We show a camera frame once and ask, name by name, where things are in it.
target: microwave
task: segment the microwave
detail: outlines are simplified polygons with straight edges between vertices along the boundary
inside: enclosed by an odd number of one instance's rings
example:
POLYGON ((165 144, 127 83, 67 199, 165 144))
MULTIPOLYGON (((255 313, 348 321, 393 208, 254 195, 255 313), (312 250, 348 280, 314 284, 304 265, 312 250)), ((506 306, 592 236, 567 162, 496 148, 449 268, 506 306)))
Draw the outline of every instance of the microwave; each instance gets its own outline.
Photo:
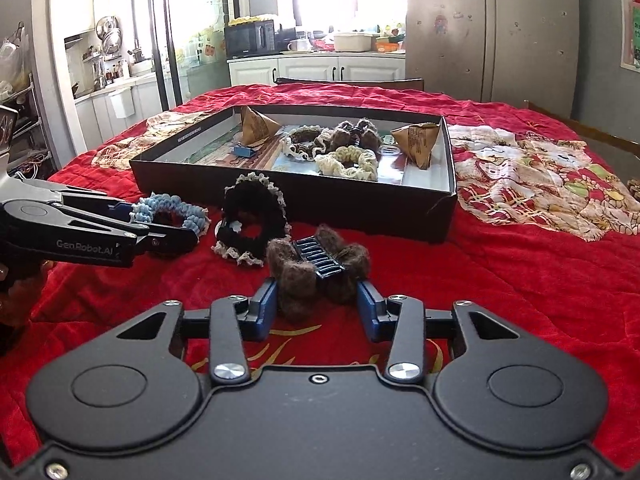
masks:
POLYGON ((276 30, 273 20, 225 27, 225 44, 229 58, 274 54, 276 30))

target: floral cloth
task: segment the floral cloth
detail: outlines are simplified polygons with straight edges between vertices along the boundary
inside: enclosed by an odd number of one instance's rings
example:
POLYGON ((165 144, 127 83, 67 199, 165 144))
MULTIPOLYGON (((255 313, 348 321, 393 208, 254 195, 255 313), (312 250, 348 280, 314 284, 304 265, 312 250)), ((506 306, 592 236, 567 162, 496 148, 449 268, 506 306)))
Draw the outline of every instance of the floral cloth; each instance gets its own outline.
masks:
POLYGON ((203 120, 206 113, 181 114, 180 112, 162 112, 146 120, 146 131, 135 137, 126 137, 99 150, 92 166, 113 168, 119 171, 128 170, 129 161, 140 153, 155 146, 158 142, 168 139, 173 134, 185 129, 191 124, 203 120))
POLYGON ((458 199, 490 224, 535 224, 583 240, 637 235, 640 203, 595 164, 581 140, 551 140, 490 126, 450 126, 458 199))

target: plastic bag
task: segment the plastic bag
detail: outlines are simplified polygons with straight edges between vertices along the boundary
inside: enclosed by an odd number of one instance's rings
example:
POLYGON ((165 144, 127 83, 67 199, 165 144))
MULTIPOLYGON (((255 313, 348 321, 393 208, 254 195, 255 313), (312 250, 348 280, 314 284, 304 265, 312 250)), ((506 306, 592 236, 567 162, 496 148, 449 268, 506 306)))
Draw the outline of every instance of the plastic bag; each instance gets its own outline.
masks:
POLYGON ((17 82, 22 73, 22 49, 9 40, 0 46, 0 82, 7 81, 17 89, 17 82))
POLYGON ((0 81, 0 102, 8 99, 12 93, 14 93, 14 87, 7 81, 0 81))

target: mug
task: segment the mug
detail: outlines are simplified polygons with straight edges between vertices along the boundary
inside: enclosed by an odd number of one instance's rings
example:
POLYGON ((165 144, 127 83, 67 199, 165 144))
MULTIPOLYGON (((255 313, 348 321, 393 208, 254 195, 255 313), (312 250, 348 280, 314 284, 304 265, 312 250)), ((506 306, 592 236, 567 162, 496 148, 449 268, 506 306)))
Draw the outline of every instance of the mug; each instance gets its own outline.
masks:
POLYGON ((311 43, 307 38, 290 41, 287 50, 311 50, 311 43))

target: brown fuzzy scrunchie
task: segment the brown fuzzy scrunchie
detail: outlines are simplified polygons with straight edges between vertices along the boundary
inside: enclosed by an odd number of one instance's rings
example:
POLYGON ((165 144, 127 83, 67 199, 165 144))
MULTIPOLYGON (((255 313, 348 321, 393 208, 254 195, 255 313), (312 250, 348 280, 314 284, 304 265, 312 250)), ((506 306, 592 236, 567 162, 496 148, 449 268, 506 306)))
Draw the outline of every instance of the brown fuzzy scrunchie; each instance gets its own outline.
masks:
POLYGON ((346 244, 342 237, 326 225, 316 231, 322 248, 343 267, 344 272, 319 280, 312 263, 298 256, 293 243, 281 238, 267 245, 267 263, 278 282, 278 304, 284 317, 300 322, 313 314, 319 294, 335 303, 353 303, 358 280, 369 274, 369 251, 360 244, 346 244))

